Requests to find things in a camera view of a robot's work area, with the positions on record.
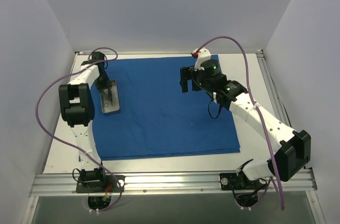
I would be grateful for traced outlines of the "steel ring-handled forceps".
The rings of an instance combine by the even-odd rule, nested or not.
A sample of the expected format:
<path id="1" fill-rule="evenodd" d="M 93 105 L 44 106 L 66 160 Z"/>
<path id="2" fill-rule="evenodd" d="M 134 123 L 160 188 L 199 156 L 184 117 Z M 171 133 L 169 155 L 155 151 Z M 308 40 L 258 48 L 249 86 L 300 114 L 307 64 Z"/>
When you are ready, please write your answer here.
<path id="1" fill-rule="evenodd" d="M 105 89 L 101 93 L 101 100 L 103 108 L 108 108 L 112 104 L 112 93 L 110 89 Z"/>

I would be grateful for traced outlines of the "blue surgical cloth wrap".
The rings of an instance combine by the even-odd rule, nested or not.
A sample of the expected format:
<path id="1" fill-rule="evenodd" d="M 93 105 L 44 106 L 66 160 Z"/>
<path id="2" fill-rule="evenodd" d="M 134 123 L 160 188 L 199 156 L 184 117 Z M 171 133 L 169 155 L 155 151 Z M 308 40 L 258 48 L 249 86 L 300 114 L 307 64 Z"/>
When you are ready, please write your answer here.
<path id="1" fill-rule="evenodd" d="M 121 111 L 104 115 L 100 95 L 92 124 L 102 160 L 238 153 L 232 114 L 219 110 L 202 91 L 183 93 L 180 68 L 191 57 L 121 59 L 106 70 L 117 83 Z"/>

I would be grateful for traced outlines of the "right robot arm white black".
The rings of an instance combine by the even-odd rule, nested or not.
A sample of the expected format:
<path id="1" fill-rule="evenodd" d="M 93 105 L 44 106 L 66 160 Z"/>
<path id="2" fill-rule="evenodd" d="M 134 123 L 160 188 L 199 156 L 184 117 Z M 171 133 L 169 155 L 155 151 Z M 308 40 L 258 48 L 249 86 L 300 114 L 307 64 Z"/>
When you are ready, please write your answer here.
<path id="1" fill-rule="evenodd" d="M 246 162 L 236 174 L 236 182 L 241 188 L 248 188 L 255 180 L 270 176 L 286 182 L 310 161 L 310 134 L 285 125 L 251 99 L 246 87 L 238 81 L 227 79 L 217 60 L 204 61 L 199 68 L 181 68 L 182 92 L 188 91 L 189 81 L 194 91 L 204 91 L 212 102 L 239 116 L 267 142 L 269 156 Z"/>

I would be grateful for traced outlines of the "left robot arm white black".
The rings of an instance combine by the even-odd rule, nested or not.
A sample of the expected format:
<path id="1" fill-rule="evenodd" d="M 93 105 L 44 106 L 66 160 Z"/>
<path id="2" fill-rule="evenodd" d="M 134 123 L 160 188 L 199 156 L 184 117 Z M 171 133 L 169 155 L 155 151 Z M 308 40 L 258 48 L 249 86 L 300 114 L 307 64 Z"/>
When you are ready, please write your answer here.
<path id="1" fill-rule="evenodd" d="M 95 192 L 106 188 L 107 178 L 92 132 L 95 105 L 91 87 L 94 85 L 100 94 L 112 102 L 112 84 L 105 71 L 105 59 L 105 54 L 94 50 L 90 58 L 82 63 L 80 73 L 58 88 L 62 119 L 71 128 L 79 149 L 81 168 L 78 170 L 78 183 L 88 183 Z"/>

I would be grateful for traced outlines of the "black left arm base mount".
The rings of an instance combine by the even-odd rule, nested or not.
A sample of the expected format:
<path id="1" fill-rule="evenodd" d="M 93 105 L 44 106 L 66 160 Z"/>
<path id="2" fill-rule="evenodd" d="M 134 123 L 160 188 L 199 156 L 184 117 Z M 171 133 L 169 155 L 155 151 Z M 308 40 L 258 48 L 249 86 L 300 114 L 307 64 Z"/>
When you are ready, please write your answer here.
<path id="1" fill-rule="evenodd" d="M 86 175 L 79 177 L 76 184 L 76 193 L 105 193 L 110 187 L 108 192 L 119 193 L 121 189 L 117 181 L 111 175 L 95 176 Z"/>

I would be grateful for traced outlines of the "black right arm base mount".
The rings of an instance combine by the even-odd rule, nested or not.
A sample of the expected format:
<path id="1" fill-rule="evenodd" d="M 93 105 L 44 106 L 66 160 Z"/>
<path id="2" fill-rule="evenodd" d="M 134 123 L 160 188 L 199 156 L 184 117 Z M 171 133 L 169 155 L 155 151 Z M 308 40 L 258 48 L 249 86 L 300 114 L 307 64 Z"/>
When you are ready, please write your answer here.
<path id="1" fill-rule="evenodd" d="M 220 173 L 220 186 L 224 191 L 256 190 L 267 186 L 265 179 L 249 180 L 243 172 Z"/>

